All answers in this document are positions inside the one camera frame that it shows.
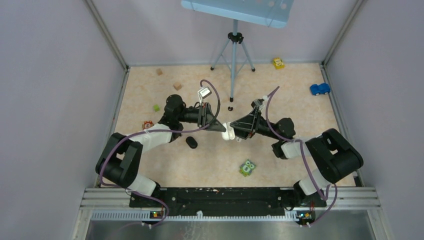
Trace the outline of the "white earbud charging case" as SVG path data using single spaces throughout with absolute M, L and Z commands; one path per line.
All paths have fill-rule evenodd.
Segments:
M 230 122 L 225 122 L 222 124 L 225 128 L 224 132 L 221 132 L 221 137 L 225 141 L 232 141 L 236 138 L 234 128 L 230 126 Z

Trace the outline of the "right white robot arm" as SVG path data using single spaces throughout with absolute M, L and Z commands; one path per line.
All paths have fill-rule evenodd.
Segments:
M 308 168 L 308 176 L 294 185 L 293 200 L 299 206 L 307 206 L 316 192 L 336 184 L 364 165 L 359 152 L 334 128 L 315 137 L 295 138 L 295 125 L 291 118 L 282 118 L 276 123 L 267 122 L 258 108 L 229 125 L 234 129 L 235 136 L 243 140 L 256 134 L 276 139 L 271 148 L 279 159 L 313 159 L 316 169 Z

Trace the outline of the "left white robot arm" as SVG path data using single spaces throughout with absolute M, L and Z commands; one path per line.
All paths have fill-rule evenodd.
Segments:
M 143 153 L 180 137 L 184 133 L 183 123 L 197 124 L 206 131 L 226 131 L 213 115 L 208 102 L 187 107 L 180 95 L 172 94 L 166 99 L 161 119 L 143 134 L 128 137 L 116 132 L 109 137 L 95 172 L 123 189 L 140 193 L 147 206 L 156 206 L 161 198 L 157 191 L 160 185 L 139 174 L 141 157 Z

